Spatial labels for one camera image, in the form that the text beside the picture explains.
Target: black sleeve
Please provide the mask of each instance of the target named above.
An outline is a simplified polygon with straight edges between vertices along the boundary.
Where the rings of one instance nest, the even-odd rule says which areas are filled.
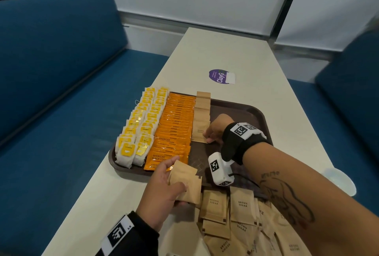
[[[110,256],[158,255],[159,233],[146,224],[134,211],[128,217],[133,222],[134,227],[117,244]],[[101,249],[96,256],[104,256]]]

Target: blue backrest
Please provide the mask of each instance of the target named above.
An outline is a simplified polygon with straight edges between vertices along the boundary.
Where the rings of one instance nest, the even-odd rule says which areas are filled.
[[[0,1],[0,142],[126,44],[114,0]]]
[[[379,159],[379,32],[356,38],[316,83]]]

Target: tray rim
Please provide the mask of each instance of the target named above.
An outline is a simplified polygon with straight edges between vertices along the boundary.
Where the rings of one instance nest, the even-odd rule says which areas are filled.
[[[184,94],[184,93],[179,93],[179,92],[174,92],[174,91],[170,91],[170,92],[175,93],[175,94],[180,94],[180,95],[186,95],[186,96],[196,96],[196,95]],[[270,135],[270,132],[268,130],[268,125],[267,125],[267,122],[266,122],[265,115],[258,108],[254,107],[252,105],[248,105],[248,104],[242,104],[242,103],[236,103],[236,102],[230,102],[230,101],[225,101],[225,100],[219,100],[219,99],[213,99],[213,98],[211,98],[211,103],[212,103],[212,101],[214,101],[214,102],[215,101],[216,102],[223,102],[223,103],[228,103],[228,104],[233,104],[233,105],[237,104],[237,105],[242,105],[244,107],[248,106],[249,109],[256,110],[258,112],[259,116],[262,117],[262,119],[263,119],[264,127],[265,127],[265,129],[267,131],[267,135],[266,135],[267,141],[271,145],[273,145],[272,139],[271,139],[271,135]],[[113,144],[112,148],[108,152],[108,161],[109,161],[109,163],[111,164],[111,166],[115,170],[117,170],[119,172],[125,172],[125,173],[134,174],[134,175],[143,175],[143,176],[148,176],[148,177],[150,177],[153,174],[154,171],[147,171],[147,170],[144,170],[144,169],[142,169],[142,170],[140,170],[140,169],[139,170],[135,170],[135,169],[130,169],[130,168],[126,168],[126,167],[123,167],[121,165],[118,165],[115,161],[113,161],[113,158],[112,158],[112,154],[115,153],[115,147],[116,147],[116,142]]]

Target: white bowl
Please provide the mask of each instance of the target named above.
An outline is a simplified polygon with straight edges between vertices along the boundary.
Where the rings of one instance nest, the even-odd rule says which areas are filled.
[[[337,187],[341,188],[349,196],[357,194],[357,188],[354,182],[341,170],[337,168],[327,168],[322,175],[333,182]]]

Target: table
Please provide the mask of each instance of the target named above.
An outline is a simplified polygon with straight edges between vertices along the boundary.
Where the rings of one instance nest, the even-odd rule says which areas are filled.
[[[220,84],[209,71],[234,72],[236,84]],[[189,28],[152,84],[213,99],[252,105],[263,112],[274,146],[318,172],[333,167],[268,43]],[[148,177],[120,177],[105,156],[43,256],[95,255],[122,215],[135,210]],[[197,209],[176,210],[160,232],[159,254],[209,255],[197,229]]]

